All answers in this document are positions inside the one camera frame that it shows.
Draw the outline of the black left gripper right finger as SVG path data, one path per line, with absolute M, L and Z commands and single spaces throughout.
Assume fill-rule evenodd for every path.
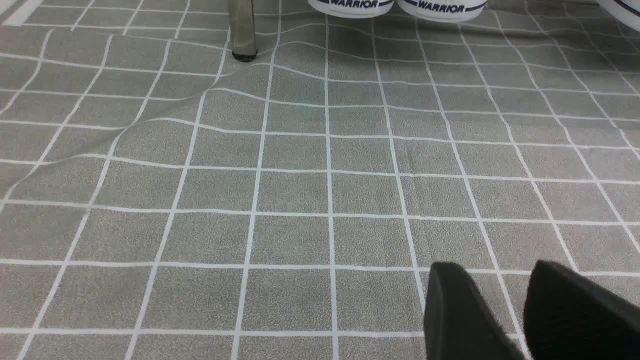
M 552 260 L 538 260 L 523 309 L 535 360 L 637 360 L 640 309 Z

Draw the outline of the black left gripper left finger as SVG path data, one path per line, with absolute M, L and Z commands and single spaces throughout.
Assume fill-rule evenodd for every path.
M 494 319 L 473 278 L 454 262 L 430 267 L 423 333 L 428 360 L 525 359 Z

